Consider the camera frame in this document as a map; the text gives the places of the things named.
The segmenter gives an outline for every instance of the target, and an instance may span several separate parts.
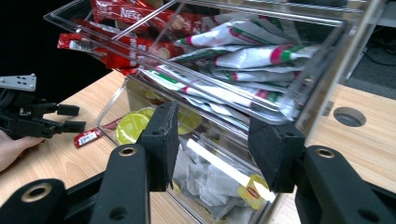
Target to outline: black cable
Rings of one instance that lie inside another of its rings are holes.
[[[372,38],[369,41],[369,43],[367,44],[367,49],[382,49],[387,54],[396,55],[396,45],[387,44],[381,38]],[[396,66],[396,64],[394,64],[394,63],[381,63],[378,60],[374,59],[372,56],[370,56],[367,52],[363,52],[363,54],[364,54],[364,56],[366,56],[373,63],[380,64],[380,65],[383,65],[383,66],[389,66],[389,67]]]
[[[373,63],[377,63],[377,64],[380,64],[380,65],[389,66],[389,67],[396,66],[396,64],[392,64],[392,63],[380,63],[380,62],[376,61],[374,58],[372,58],[370,55],[368,55],[366,52],[363,52],[363,54],[364,54],[364,56],[366,56]]]

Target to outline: black clamp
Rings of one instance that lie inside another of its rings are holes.
[[[21,85],[25,81],[29,87],[35,85],[35,77],[23,79],[19,77],[16,82]],[[1,85],[11,89],[0,89],[0,130],[12,138],[23,136],[51,138],[56,133],[82,133],[85,121],[66,121],[65,123],[43,119],[44,114],[57,112],[58,115],[76,116],[79,107],[75,105],[57,105],[48,103],[45,99],[36,99],[27,90],[15,85]]]

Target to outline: finger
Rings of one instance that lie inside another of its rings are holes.
[[[8,134],[0,130],[0,138],[11,139]]]
[[[36,138],[36,137],[25,136],[23,138],[15,140],[12,143],[12,147],[14,150],[22,152],[28,147],[33,147],[33,146],[39,144],[40,142],[44,141],[44,139],[45,138],[43,138],[43,137]]]

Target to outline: red wrapper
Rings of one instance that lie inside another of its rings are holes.
[[[79,24],[87,27],[90,30],[94,30],[96,33],[100,33],[102,35],[113,37],[121,32],[121,30],[106,26],[103,24],[99,24],[92,21],[78,21]],[[144,56],[139,55],[136,53],[134,49],[140,49],[142,51],[151,50],[150,54],[156,55],[162,59],[170,59],[181,55],[184,53],[184,49],[181,47],[177,47],[170,41],[160,41],[157,43],[156,46],[153,46],[154,39],[145,38],[142,35],[138,35],[135,33],[128,33],[127,35],[122,36],[119,38],[119,41],[126,46],[131,47],[130,49],[127,47],[123,47],[113,43],[113,41],[108,41],[106,39],[99,39],[97,36],[91,36],[93,40],[98,42],[102,42],[107,46],[115,49],[116,51],[120,52],[121,54],[132,58],[131,61],[128,58],[122,57],[117,53],[109,51],[107,53],[107,61],[106,65],[108,68],[130,68],[130,67],[137,67],[137,62],[141,60]]]
[[[121,118],[115,119],[110,123],[104,125],[103,127],[109,129],[111,131],[116,130],[117,125],[119,124]],[[74,139],[74,145],[76,148],[80,148],[90,142],[93,142],[99,138],[101,138],[104,134],[100,131],[99,128],[90,129],[84,133],[77,135]]]
[[[113,21],[123,21],[126,23],[134,24],[142,20],[157,8],[146,5],[142,2],[109,2],[109,1],[95,1],[95,10],[97,18],[110,19]],[[166,24],[172,19],[175,12],[166,9],[160,12],[153,19],[149,20],[143,26],[154,27],[157,31],[162,31]],[[209,27],[203,22],[204,15],[192,13],[180,13],[169,25],[169,35],[175,38],[185,37],[189,35],[197,35],[209,30]]]

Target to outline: wooden table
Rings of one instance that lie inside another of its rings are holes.
[[[87,121],[93,128],[94,119],[106,106],[123,81],[121,74],[112,72],[86,89],[66,99],[63,104],[80,106],[79,115],[72,120]],[[350,106],[363,112],[364,126],[347,127],[334,119],[323,117],[308,145],[323,145],[339,150],[367,181],[396,192],[396,102],[338,86],[333,96],[334,107]],[[47,119],[70,119],[47,115]],[[101,138],[81,149],[73,145],[75,133],[62,133],[31,149],[0,173],[0,204],[21,186],[40,178],[61,179],[67,188],[103,172],[114,145]],[[151,193],[153,223],[192,223],[187,215],[166,193]],[[299,223],[293,194],[282,195],[271,217],[272,223]]]

